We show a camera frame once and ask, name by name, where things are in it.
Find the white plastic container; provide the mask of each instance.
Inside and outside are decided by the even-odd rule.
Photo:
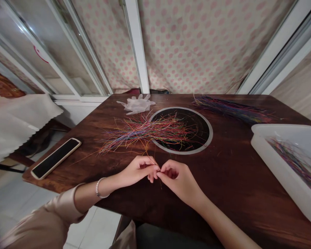
[[[311,126],[298,124],[256,124],[251,145],[281,183],[302,213],[311,221],[311,189],[265,140],[288,140],[308,151],[311,158]]]

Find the hand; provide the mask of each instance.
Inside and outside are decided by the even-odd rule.
[[[195,210],[206,197],[186,164],[168,160],[157,176],[183,202]]]
[[[160,167],[152,156],[136,156],[117,176],[120,179],[120,187],[127,187],[147,175],[155,175],[157,171],[160,171]]]

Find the bundle of colorful threads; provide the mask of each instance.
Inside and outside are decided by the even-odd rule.
[[[273,138],[267,142],[311,189],[311,158],[289,142],[279,142]]]
[[[140,120],[130,118],[120,120],[124,123],[122,128],[115,131],[107,131],[104,136],[104,145],[99,149],[99,154],[116,151],[119,147],[129,147],[131,144],[140,142],[147,153],[148,145],[155,139],[163,144],[183,144],[189,142],[189,134],[194,133],[192,127],[188,127],[176,114],[148,121],[147,117],[141,116]]]
[[[196,97],[194,106],[203,108],[210,112],[230,116],[242,120],[250,125],[259,123],[272,123],[275,118],[265,109],[252,107],[249,105],[238,104],[232,101],[214,99],[209,96]]]

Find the black circular recess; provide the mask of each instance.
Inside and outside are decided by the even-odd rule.
[[[192,142],[185,142],[181,144],[167,144],[162,141],[156,141],[159,147],[166,148],[165,150],[172,151],[174,154],[193,154],[205,149],[211,142],[213,130],[209,121],[194,110],[180,107],[165,108],[156,112],[151,120],[155,121],[160,118],[175,115],[185,123],[186,126],[191,127],[193,131],[189,134]]]

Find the white phone case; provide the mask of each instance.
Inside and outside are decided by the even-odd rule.
[[[33,172],[35,168],[37,168],[38,166],[40,166],[42,164],[42,162],[44,162],[47,158],[49,158],[52,154],[54,154],[58,149],[60,149],[62,146],[64,146],[68,141],[70,140],[76,140],[78,142],[78,144],[71,150],[69,151],[60,161],[58,161],[49,171],[46,172],[46,174],[44,174],[41,178],[38,178],[35,173]],[[63,145],[61,145],[59,148],[57,148],[51,155],[49,155],[48,157],[46,157],[43,161],[41,161],[36,167],[34,167],[31,170],[31,175],[36,178],[37,180],[42,180],[44,179],[46,176],[48,176],[57,166],[60,165],[60,163],[62,163],[71,153],[73,153],[82,143],[81,141],[77,140],[76,138],[71,138],[69,140],[67,140],[67,142],[65,142]]]

